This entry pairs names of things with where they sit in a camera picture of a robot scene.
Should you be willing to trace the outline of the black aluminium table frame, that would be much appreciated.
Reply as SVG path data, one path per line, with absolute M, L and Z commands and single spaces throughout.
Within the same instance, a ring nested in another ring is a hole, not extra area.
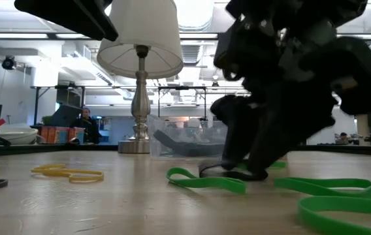
M 54 151 L 118 151 L 117 145 L 75 145 L 75 144 L 39 144 L 20 146 L 0 146 L 0 156 Z M 352 153 L 371 155 L 371 146 L 342 146 L 342 145 L 308 145 L 297 146 L 293 151 L 324 151 L 335 153 Z

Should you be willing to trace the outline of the black metal rack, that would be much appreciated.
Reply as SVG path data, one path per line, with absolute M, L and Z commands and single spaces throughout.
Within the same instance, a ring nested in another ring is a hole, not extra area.
M 37 118 L 39 112 L 39 99 L 50 89 L 65 89 L 65 90 L 75 90 L 80 89 L 82 92 L 80 94 L 80 108 L 85 106 L 86 97 L 86 86 L 76 86 L 76 85 L 55 85 L 55 86 L 31 86 L 31 89 L 35 89 L 35 107 L 33 116 L 33 125 L 37 125 Z

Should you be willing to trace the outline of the orange printed box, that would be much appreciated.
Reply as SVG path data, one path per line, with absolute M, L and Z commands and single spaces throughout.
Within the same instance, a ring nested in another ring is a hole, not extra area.
M 40 136 L 45 144 L 66 144 L 74 139 L 84 142 L 84 129 L 80 127 L 39 127 Z

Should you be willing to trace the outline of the white shade silver table lamp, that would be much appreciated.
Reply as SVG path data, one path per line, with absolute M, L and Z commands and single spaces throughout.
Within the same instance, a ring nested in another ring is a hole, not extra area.
M 131 102 L 134 135 L 118 143 L 119 153 L 149 153 L 147 79 L 169 78 L 184 67 L 174 0 L 113 0 L 109 18 L 115 41 L 101 42 L 97 62 L 109 72 L 136 80 Z

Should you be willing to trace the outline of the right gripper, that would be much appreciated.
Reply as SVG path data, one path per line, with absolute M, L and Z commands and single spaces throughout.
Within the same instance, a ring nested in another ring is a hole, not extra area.
M 214 65 L 226 80 L 241 80 L 249 97 L 228 95 L 210 110 L 230 131 L 257 128 L 248 170 L 257 174 L 306 141 L 304 129 L 332 127 L 336 100 L 330 89 L 299 66 L 302 56 L 336 37 L 328 18 L 297 25 L 237 20 L 220 37 Z

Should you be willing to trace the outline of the large black rubber band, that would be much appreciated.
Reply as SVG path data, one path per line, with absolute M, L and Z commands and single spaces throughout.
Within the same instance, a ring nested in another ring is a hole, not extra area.
M 171 149 L 177 155 L 186 157 L 202 157 L 221 155 L 223 153 L 224 144 L 199 144 L 194 142 L 176 142 L 164 132 L 158 130 L 153 136 L 162 145 Z

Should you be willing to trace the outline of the dark grey panel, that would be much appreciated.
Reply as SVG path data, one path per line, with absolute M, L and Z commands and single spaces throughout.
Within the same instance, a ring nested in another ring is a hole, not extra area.
M 70 127 L 81 113 L 82 109 L 79 107 L 62 104 L 51 116 L 48 125 L 53 127 Z

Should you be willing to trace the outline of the yellow rubber band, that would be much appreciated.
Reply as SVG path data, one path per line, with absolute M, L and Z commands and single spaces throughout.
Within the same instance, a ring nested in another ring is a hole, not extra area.
M 66 164 L 46 164 L 31 169 L 31 173 L 51 177 L 64 177 L 70 183 L 103 181 L 105 174 L 94 170 L 67 168 Z

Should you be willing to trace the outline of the person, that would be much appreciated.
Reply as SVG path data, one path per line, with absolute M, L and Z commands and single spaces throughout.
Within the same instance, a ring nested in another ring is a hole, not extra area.
M 348 145 L 348 144 L 352 143 L 352 139 L 347 133 L 342 132 L 336 138 L 335 143 L 340 144 L 340 145 Z
M 80 127 L 84 129 L 84 143 L 98 144 L 101 134 L 97 122 L 90 116 L 88 108 L 83 107 L 80 118 L 75 119 L 70 127 Z

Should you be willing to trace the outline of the clear plastic bin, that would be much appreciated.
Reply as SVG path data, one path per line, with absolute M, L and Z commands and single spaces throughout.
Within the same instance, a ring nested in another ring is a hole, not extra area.
M 162 145 L 153 136 L 162 131 L 176 142 L 194 142 L 199 144 L 224 144 L 227 127 L 220 121 L 210 121 L 202 117 L 167 117 L 165 119 L 150 115 L 148 117 L 148 134 L 150 137 L 150 155 L 152 157 L 186 157 L 175 154 Z M 221 157 L 221 155 L 202 157 Z

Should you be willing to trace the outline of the beige post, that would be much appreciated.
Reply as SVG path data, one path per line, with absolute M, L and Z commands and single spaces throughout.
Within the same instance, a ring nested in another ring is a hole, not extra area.
M 359 139 L 360 146 L 369 146 L 370 142 L 366 141 L 366 137 L 369 136 L 369 126 L 368 126 L 368 115 L 362 114 L 355 116 L 357 120 L 357 133 L 363 138 Z

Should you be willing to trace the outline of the white bowl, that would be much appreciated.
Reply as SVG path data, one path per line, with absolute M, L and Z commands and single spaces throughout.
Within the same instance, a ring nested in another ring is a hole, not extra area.
M 12 145 L 33 144 L 38 135 L 38 130 L 28 125 L 2 125 L 0 137 L 8 140 Z

